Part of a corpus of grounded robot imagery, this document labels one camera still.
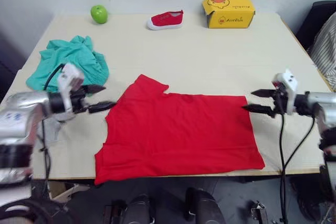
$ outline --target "white shoe sole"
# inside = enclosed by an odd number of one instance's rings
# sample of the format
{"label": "white shoe sole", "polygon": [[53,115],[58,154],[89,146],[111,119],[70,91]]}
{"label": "white shoe sole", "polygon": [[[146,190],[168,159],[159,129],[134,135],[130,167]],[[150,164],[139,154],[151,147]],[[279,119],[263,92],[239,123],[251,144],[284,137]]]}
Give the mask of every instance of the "white shoe sole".
{"label": "white shoe sole", "polygon": [[180,28],[181,26],[182,26],[182,23],[178,25],[156,26],[153,24],[152,19],[147,21],[147,27],[151,30],[175,29],[175,28]]}

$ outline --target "green apple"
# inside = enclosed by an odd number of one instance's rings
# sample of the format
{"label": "green apple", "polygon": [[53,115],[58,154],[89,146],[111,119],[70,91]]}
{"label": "green apple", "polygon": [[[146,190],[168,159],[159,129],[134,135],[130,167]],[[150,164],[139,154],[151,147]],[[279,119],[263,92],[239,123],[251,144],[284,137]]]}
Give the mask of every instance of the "green apple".
{"label": "green apple", "polygon": [[107,21],[107,10],[102,5],[95,5],[91,8],[91,17],[99,24],[104,24]]}

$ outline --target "striped cloth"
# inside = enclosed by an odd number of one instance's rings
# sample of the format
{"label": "striped cloth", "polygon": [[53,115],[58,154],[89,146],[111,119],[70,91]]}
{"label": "striped cloth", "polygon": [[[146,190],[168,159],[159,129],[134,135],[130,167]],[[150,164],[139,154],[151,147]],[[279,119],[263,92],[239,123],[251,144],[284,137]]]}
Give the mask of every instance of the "striped cloth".
{"label": "striped cloth", "polygon": [[324,23],[308,53],[320,72],[336,90],[336,13]]}

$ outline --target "red t-shirt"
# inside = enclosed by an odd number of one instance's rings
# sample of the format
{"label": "red t-shirt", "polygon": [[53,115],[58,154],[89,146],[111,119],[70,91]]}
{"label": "red t-shirt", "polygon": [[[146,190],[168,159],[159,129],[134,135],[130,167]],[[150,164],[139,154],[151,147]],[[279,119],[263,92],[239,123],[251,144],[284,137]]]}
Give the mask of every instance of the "red t-shirt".
{"label": "red t-shirt", "polygon": [[265,166],[244,96],[163,93],[168,87],[140,75],[110,110],[96,185]]}

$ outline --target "floor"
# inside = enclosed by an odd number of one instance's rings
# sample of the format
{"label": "floor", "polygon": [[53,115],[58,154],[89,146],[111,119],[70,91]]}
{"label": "floor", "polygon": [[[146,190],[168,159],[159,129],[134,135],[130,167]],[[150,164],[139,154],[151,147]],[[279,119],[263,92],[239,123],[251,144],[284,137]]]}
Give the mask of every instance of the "floor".
{"label": "floor", "polygon": [[[159,207],[156,210],[156,223],[189,223],[182,218],[180,211],[185,191],[188,187],[202,188],[217,200],[227,224],[258,223],[250,216],[250,201],[259,200],[266,206],[269,223],[280,223],[279,179],[268,179],[242,183],[231,177],[168,177],[139,178],[122,182],[108,182],[98,188],[73,195],[67,206],[80,214],[82,223],[102,223],[105,205],[122,199],[129,203],[140,194],[155,198]],[[288,186],[289,223],[313,223],[301,214],[296,195]]]}

